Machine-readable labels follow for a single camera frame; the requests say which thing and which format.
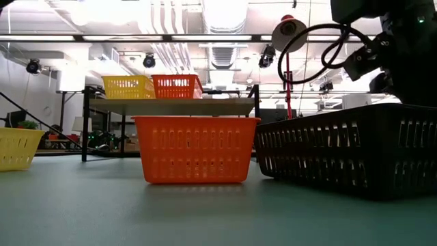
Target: tabletop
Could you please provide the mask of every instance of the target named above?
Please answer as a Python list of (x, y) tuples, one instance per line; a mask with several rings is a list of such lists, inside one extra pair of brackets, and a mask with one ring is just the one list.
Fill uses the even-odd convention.
[(0, 173), (0, 245), (435, 245), (437, 197), (371, 202), (277, 182), (150, 185), (139, 159)]

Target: shelf board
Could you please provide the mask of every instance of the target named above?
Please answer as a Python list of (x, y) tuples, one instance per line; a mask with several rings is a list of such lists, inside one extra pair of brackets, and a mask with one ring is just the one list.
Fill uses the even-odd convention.
[(120, 115), (248, 115), (253, 98), (91, 99), (89, 106)]

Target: plastic basket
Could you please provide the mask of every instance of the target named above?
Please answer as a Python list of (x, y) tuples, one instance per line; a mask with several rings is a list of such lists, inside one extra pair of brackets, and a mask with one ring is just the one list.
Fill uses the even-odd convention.
[(257, 118), (133, 117), (145, 180), (246, 180)]
[(259, 125), (264, 175), (385, 200), (437, 191), (437, 109), (381, 104)]
[(44, 131), (0, 128), (0, 172), (30, 167)]
[(146, 76), (103, 76), (108, 99), (155, 99), (153, 82)]
[(152, 75), (156, 98), (202, 98), (202, 84), (195, 74)]

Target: red plastic basket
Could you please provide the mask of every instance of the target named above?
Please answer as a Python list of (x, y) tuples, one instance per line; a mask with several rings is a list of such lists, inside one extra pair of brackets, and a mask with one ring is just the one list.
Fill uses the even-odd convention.
[(150, 183), (227, 183), (247, 178), (258, 118), (133, 117)]
[(195, 74), (152, 75), (156, 98), (202, 98), (202, 84)]

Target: black plastic basket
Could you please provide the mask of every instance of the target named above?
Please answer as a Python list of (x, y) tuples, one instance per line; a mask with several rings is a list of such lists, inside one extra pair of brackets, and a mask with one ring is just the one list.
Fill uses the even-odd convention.
[(259, 125), (264, 175), (377, 200), (437, 191), (437, 109), (379, 104)]

